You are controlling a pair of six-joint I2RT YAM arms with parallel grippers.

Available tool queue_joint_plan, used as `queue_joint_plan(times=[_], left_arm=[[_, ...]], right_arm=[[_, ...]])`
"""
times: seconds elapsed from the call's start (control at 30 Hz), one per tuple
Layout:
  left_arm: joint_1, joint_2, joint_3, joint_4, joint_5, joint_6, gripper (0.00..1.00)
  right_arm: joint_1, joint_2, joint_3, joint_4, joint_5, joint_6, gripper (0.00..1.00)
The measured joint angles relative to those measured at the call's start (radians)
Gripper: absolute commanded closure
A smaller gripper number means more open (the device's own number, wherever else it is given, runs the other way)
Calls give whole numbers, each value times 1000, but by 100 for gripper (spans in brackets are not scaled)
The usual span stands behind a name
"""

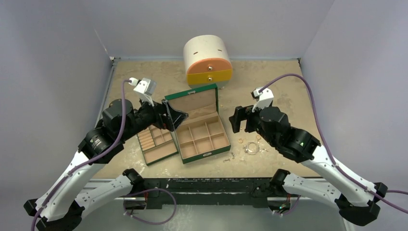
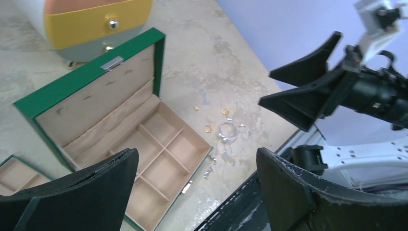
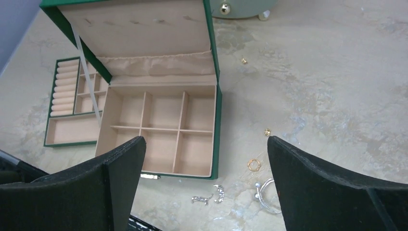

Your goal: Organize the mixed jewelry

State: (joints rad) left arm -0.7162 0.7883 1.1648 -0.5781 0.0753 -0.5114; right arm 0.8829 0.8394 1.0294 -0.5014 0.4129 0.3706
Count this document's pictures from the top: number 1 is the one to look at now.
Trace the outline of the green jewelry tray insert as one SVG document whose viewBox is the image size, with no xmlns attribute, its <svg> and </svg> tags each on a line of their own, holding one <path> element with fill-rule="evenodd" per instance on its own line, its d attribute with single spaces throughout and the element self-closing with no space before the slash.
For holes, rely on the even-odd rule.
<svg viewBox="0 0 408 231">
<path fill-rule="evenodd" d="M 153 125 L 137 134 L 142 155 L 147 166 L 178 154 L 170 131 Z"/>
</svg>

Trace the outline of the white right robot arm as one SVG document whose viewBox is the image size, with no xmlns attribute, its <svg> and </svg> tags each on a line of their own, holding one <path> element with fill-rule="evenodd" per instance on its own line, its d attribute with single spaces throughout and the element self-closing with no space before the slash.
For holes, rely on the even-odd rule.
<svg viewBox="0 0 408 231">
<path fill-rule="evenodd" d="M 242 121 L 245 132 L 256 132 L 281 155 L 315 171 L 325 182 L 302 178 L 284 169 L 278 169 L 269 187 L 274 195 L 297 194 L 338 209 L 347 221 L 365 226 L 377 219 L 380 206 L 375 197 L 384 197 L 387 186 L 373 183 L 345 167 L 336 158 L 330 158 L 327 149 L 309 132 L 292 127 L 288 116 L 279 108 L 270 106 L 253 109 L 252 106 L 235 108 L 229 117 L 232 131 L 240 131 Z"/>
</svg>

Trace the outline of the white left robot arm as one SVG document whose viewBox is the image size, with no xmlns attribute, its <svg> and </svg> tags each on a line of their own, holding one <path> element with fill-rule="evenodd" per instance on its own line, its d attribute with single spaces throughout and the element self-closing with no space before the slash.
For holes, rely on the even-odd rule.
<svg viewBox="0 0 408 231">
<path fill-rule="evenodd" d="M 140 195 L 147 199 L 159 191 L 156 186 L 147 186 L 134 169 L 94 190 L 83 192 L 83 188 L 124 149 L 126 140 L 150 126 L 175 131 L 187 118 L 187 113 L 174 109 L 167 100 L 144 102 L 139 109 L 125 99 L 112 101 L 56 183 L 40 198 L 25 202 L 24 209 L 33 217 L 31 230 L 72 231 L 92 211 L 115 198 Z"/>
</svg>

